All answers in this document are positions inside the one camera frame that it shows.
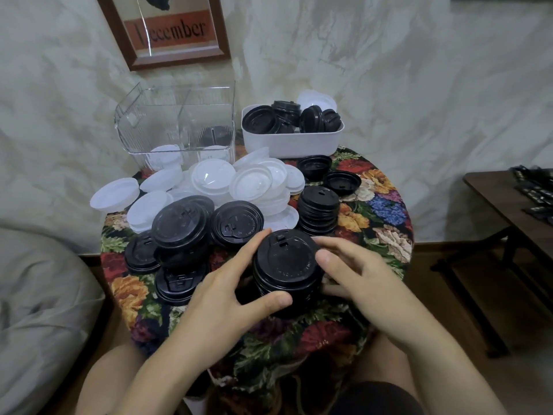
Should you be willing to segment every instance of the fingernail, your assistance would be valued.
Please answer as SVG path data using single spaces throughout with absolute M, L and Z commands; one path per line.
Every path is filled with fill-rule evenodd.
M 317 251 L 317 253 L 315 253 L 315 259 L 317 260 L 318 263 L 323 265 L 328 263 L 331 258 L 332 258 L 332 252 L 329 252 L 326 249 L 320 249 Z
M 288 293 L 280 293 L 278 302 L 282 307 L 287 307 L 292 304 L 292 296 Z

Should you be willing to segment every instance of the textured wall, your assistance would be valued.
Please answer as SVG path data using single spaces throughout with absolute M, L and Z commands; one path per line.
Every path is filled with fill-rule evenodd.
M 498 226 L 460 182 L 467 171 L 553 166 L 549 4 L 222 4 L 232 63 L 137 75 L 96 0 L 2 0 L 0 222 L 98 250 L 102 216 L 88 200 L 134 169 L 113 109 L 140 78 L 236 79 L 240 106 L 310 87 L 332 95 L 344 144 L 397 185 L 417 241 L 471 239 Z

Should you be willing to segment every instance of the gray bean bag chair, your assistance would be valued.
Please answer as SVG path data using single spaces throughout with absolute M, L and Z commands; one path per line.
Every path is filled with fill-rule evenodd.
M 57 241 L 0 228 L 0 415 L 34 415 L 61 384 L 105 296 Z

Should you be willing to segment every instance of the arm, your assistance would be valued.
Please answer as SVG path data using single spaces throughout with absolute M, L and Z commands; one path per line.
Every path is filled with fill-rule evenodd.
M 327 249 L 317 252 L 317 262 L 339 284 L 324 292 L 353 300 L 407 354 L 432 415 L 506 414 L 460 345 L 380 255 L 341 238 L 315 240 Z
M 223 358 L 254 324 L 292 304 L 283 291 L 246 305 L 240 305 L 234 294 L 240 275 L 269 233 L 255 235 L 200 283 L 172 335 L 138 371 L 116 415 L 173 415 L 203 370 Z

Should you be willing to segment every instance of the hand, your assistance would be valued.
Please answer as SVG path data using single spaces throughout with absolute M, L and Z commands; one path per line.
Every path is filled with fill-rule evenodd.
M 292 304 L 292 296 L 273 292 L 240 305 L 234 290 L 261 240 L 271 230 L 257 233 L 231 260 L 208 274 L 196 287 L 190 304 L 168 341 L 178 341 L 191 353 L 201 372 L 229 352 L 253 325 Z
M 314 241 L 324 248 L 315 255 L 317 263 L 339 284 L 324 284 L 323 293 L 353 300 L 367 320 L 404 349 L 444 333 L 379 254 L 342 238 Z

